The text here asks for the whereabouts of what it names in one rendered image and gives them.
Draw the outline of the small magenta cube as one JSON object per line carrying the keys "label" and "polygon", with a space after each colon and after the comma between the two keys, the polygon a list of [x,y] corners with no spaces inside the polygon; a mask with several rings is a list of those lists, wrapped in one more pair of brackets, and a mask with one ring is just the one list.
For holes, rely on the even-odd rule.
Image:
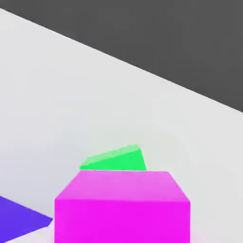
{"label": "small magenta cube", "polygon": [[55,199],[55,243],[190,243],[190,201],[164,171],[81,170]]}

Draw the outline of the small green cube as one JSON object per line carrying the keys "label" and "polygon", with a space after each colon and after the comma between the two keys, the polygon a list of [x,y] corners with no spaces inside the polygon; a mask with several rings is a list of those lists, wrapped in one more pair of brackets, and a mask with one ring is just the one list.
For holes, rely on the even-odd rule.
{"label": "small green cube", "polygon": [[146,171],[142,151],[137,144],[88,157],[80,170]]}

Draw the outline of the large purple box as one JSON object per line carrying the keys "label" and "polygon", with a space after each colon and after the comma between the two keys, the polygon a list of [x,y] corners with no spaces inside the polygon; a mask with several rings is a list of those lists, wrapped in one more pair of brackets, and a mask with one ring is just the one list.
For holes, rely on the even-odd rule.
{"label": "large purple box", "polygon": [[53,219],[0,196],[0,243],[47,227]]}

